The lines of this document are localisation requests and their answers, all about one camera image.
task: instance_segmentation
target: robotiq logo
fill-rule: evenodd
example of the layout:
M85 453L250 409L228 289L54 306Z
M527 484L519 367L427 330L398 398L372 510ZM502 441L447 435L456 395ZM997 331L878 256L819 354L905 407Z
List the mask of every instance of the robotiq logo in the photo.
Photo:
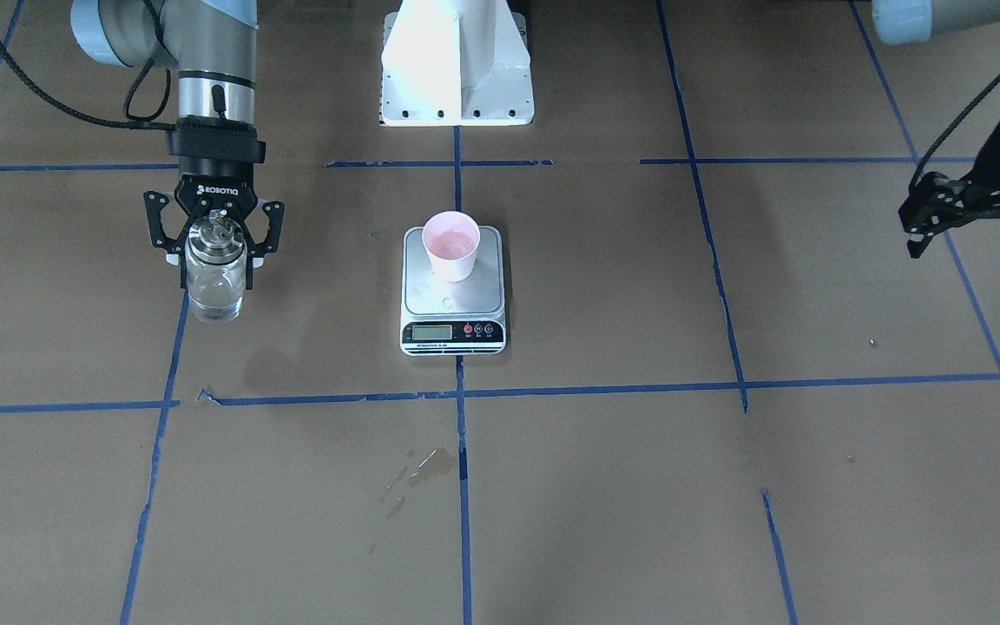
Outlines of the robotiq logo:
M237 195L238 189L231 189L229 187L205 187L199 185L198 189L195 189L195 194L226 194L226 195Z

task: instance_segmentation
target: white bracket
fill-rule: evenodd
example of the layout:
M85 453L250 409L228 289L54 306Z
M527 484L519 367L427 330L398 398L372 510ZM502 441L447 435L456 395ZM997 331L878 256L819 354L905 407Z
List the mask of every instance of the white bracket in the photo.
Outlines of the white bracket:
M527 20L505 0L404 0L385 17L386 126L520 126L535 118Z

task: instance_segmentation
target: scale control panel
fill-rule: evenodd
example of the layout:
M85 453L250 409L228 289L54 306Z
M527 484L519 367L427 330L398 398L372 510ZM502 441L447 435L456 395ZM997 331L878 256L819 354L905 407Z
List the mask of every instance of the scale control panel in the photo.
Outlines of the scale control panel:
M414 321L405 325L400 345L411 356L497 353L504 348L504 329L495 320Z

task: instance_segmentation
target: digital scale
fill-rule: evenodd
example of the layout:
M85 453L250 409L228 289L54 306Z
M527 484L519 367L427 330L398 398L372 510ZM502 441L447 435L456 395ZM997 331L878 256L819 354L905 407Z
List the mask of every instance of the digital scale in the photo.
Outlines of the digital scale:
M498 353L505 345L508 316L499 231L481 226L473 272L460 282L434 276L424 248L424 229L406 231L400 349L408 356L457 356Z

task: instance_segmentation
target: plastic cup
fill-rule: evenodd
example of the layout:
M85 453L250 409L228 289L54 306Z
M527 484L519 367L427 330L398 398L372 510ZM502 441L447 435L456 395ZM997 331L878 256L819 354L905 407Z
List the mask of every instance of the plastic cup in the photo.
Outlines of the plastic cup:
M424 248L434 274L441 280L459 282L473 272L481 229L465 213L447 210L436 214L424 226Z

